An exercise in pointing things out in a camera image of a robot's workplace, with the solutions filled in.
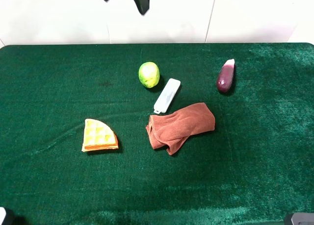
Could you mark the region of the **green lime fruit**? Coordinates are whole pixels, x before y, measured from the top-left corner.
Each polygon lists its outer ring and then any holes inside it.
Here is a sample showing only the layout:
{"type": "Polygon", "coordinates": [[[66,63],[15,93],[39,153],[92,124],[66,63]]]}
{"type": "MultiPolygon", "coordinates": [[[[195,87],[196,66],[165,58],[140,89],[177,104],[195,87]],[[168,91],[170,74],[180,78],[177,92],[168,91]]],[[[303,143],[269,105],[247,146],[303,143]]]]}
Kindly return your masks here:
{"type": "Polygon", "coordinates": [[[138,77],[144,87],[155,87],[160,79],[160,72],[157,64],[154,62],[143,63],[139,68],[138,77]]]}

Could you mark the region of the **white remote control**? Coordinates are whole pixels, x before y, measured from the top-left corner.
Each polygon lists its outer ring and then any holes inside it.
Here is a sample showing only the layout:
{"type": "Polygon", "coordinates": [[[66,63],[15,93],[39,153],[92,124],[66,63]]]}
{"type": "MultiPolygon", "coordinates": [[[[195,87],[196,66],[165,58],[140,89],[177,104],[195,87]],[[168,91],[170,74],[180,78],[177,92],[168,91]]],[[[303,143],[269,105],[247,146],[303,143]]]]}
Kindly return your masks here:
{"type": "Polygon", "coordinates": [[[179,80],[170,78],[163,88],[160,96],[154,104],[154,113],[166,113],[168,107],[170,106],[176,92],[180,87],[181,82],[179,80]]]}

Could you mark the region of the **purple eggplant toy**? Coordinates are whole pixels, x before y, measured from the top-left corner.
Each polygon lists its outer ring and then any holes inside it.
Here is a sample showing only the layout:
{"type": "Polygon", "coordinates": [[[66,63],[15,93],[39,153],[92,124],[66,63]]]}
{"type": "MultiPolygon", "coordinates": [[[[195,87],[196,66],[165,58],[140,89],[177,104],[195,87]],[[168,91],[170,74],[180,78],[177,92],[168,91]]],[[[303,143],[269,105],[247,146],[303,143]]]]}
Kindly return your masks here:
{"type": "Polygon", "coordinates": [[[216,87],[219,92],[228,92],[231,88],[235,69],[235,60],[229,59],[222,66],[221,71],[216,81],[216,87]]]}

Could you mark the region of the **brown folded towel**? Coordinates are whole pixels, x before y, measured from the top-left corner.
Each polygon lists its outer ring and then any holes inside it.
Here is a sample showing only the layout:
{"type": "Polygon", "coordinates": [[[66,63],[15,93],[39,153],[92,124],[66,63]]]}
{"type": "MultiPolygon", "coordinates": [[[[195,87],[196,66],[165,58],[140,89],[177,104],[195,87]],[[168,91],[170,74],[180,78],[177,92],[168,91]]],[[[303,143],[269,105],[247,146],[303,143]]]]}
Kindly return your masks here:
{"type": "Polygon", "coordinates": [[[215,116],[199,102],[169,115],[151,115],[146,130],[153,149],[168,146],[168,154],[173,155],[190,136],[215,130],[215,116]]]}

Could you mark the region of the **yellow waffle wedge toy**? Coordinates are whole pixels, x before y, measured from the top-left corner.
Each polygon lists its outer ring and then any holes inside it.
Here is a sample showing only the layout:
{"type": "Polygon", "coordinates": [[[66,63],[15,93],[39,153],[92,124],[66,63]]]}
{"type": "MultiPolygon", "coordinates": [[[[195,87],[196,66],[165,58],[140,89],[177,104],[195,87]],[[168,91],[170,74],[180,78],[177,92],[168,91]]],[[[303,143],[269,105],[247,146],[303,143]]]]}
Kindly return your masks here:
{"type": "Polygon", "coordinates": [[[98,120],[85,119],[82,152],[116,149],[119,149],[118,139],[108,125],[98,120]]]}

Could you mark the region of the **green felt table cover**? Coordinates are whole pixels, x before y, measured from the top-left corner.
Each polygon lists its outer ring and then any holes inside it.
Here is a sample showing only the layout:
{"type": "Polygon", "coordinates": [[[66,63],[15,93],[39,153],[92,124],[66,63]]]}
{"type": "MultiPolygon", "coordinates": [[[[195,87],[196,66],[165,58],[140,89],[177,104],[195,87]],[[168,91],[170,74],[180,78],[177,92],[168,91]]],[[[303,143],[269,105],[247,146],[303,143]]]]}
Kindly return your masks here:
{"type": "Polygon", "coordinates": [[[314,210],[314,47],[308,43],[5,46],[0,50],[0,204],[16,225],[280,224],[314,210]],[[235,60],[228,92],[216,81],[235,60]],[[157,64],[158,84],[138,71],[157,64]],[[146,125],[204,102],[215,130],[174,155],[146,125]],[[119,149],[82,152],[85,119],[119,149]]]}

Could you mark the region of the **black white base corner left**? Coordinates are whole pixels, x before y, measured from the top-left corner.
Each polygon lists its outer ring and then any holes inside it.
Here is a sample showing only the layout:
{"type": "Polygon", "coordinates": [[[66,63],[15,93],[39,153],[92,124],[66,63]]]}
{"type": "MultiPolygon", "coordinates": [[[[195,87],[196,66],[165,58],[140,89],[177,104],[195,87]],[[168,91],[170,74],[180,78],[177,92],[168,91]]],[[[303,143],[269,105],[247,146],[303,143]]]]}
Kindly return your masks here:
{"type": "Polygon", "coordinates": [[[0,207],[0,225],[12,225],[15,214],[11,209],[0,207]]]}

